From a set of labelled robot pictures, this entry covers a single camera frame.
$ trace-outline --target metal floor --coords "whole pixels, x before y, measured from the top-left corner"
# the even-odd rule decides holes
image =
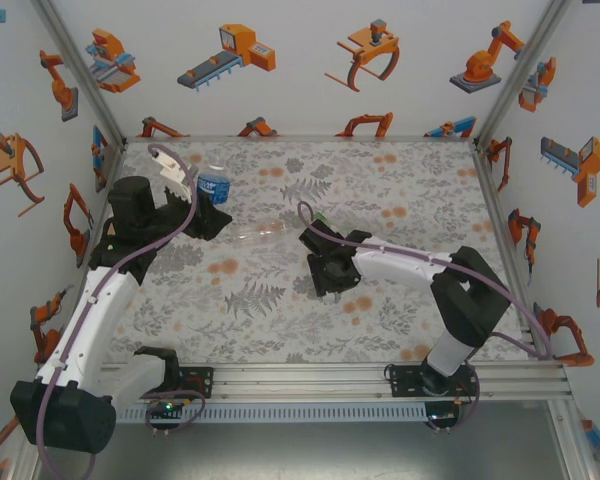
[[[84,472],[87,455],[52,453],[69,478]],[[557,480],[562,468],[546,406],[498,402],[448,436],[421,423],[194,425],[170,438],[119,425],[92,478]]]

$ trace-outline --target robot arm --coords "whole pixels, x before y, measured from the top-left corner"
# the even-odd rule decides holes
[[[343,239],[321,220],[312,224],[319,231]],[[386,251],[395,247],[419,253],[429,259],[461,265],[502,283],[473,248],[461,247],[456,253],[430,253],[392,245],[370,233],[352,231],[346,240],[361,247],[338,245],[307,229],[300,241],[311,250],[307,257],[318,296],[343,292],[355,287],[363,277],[385,279],[429,289],[436,301],[446,331],[438,339],[422,365],[422,381],[431,395],[444,394],[449,379],[472,352],[484,345],[496,327],[509,301],[473,277],[433,263]],[[368,249],[364,245],[379,245]]]
[[[166,155],[156,161],[167,169],[168,180],[173,181],[170,186],[179,188],[177,179],[184,174],[172,165],[176,162]],[[55,386],[45,407],[44,445],[87,453],[98,453],[107,445],[117,409],[126,408],[152,389],[174,391],[180,386],[177,356],[167,349],[141,347],[122,369],[105,378],[100,374],[118,320],[142,284],[158,248],[166,243],[136,256],[115,273],[112,268],[129,254],[173,233],[189,218],[191,203],[170,189],[165,193],[166,205],[156,208],[146,178],[126,177],[113,184],[107,197],[113,216],[91,253],[90,271],[73,317],[35,380],[17,382],[11,392],[11,404],[29,442],[36,443],[38,415],[49,385]],[[231,216],[215,210],[208,196],[201,194],[196,213],[183,232],[208,240],[230,221]],[[94,289],[105,277],[107,281],[95,298]],[[88,303],[90,310],[82,318]],[[64,356],[68,345],[71,347]]]

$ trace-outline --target conveyor illustration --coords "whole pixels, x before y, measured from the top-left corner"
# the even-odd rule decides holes
[[[596,197],[600,172],[600,141],[597,137],[591,137],[579,153],[542,137],[540,153],[550,163],[555,163],[555,168],[562,167],[563,173],[571,173],[571,179],[578,184],[578,205],[584,208]]]
[[[256,41],[256,32],[240,24],[220,27],[223,50],[178,77],[178,83],[200,90],[214,78],[239,66],[255,65],[270,72],[276,68],[275,51]]]

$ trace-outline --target plastic bottle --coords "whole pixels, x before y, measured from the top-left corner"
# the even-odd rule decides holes
[[[207,155],[206,165],[198,174],[198,191],[207,193],[214,205],[224,203],[229,198],[230,180],[225,163],[215,155]]]
[[[235,246],[253,246],[276,242],[291,229],[283,220],[266,219],[251,225],[231,226],[231,240]]]

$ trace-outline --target table surface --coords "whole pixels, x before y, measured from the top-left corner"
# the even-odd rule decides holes
[[[393,362],[420,360],[444,325],[429,291],[381,280],[318,299],[296,214],[306,200],[346,235],[365,230],[398,245],[455,252],[476,248],[506,283],[471,145],[460,142],[178,142],[204,165],[227,160],[233,223],[283,220],[290,232],[236,245],[227,227],[213,241],[184,235],[162,249],[129,304],[106,356],[128,361],[141,345],[175,348],[182,363]],[[131,143],[122,175],[166,183],[146,143]],[[521,338],[510,308],[497,330]],[[527,358],[490,339],[477,359]]]

